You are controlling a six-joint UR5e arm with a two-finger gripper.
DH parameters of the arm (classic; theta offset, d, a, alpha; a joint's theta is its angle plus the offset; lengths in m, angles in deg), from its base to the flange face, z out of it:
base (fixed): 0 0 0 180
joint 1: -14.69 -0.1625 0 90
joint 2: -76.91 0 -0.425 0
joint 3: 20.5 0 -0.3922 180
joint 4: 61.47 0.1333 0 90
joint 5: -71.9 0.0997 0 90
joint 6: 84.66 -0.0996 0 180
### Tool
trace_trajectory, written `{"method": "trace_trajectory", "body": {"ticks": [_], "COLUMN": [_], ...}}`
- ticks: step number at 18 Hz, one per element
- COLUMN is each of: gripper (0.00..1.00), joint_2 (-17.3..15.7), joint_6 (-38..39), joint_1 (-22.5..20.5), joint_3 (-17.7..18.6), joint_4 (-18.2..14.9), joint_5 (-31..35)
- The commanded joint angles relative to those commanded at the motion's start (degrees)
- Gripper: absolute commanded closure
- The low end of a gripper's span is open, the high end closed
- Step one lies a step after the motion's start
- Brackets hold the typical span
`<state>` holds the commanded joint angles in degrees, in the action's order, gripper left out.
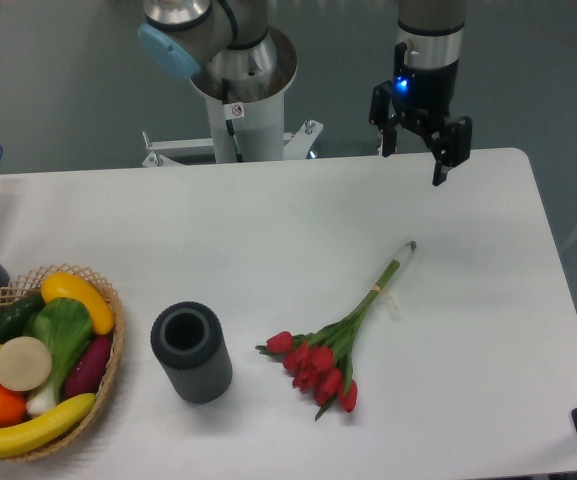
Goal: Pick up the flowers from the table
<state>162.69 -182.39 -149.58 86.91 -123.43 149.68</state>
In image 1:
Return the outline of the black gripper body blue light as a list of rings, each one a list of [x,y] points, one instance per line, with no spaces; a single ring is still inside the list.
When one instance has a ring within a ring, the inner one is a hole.
[[[453,139],[461,124],[450,117],[458,41],[401,41],[395,46],[389,127],[424,139]]]

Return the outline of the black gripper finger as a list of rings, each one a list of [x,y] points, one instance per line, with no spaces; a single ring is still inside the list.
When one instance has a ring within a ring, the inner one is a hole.
[[[372,90],[369,123],[375,126],[382,136],[381,155],[388,157],[397,150],[397,126],[400,115],[392,111],[392,83],[382,82]]]
[[[439,186],[447,180],[449,172],[470,158],[472,144],[472,118],[450,119],[432,139],[431,152],[435,159],[432,185]]]

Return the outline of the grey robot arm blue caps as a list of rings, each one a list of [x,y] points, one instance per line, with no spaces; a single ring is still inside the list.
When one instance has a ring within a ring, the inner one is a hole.
[[[204,97],[219,163],[306,159],[323,130],[308,120],[284,130],[284,94],[297,72],[289,38],[268,23],[265,1],[146,1],[137,35],[168,75]],[[421,138],[435,160],[433,184],[471,152],[472,120],[449,112],[466,18],[463,1],[401,1],[390,79],[372,90],[369,122],[384,157],[399,130]]]

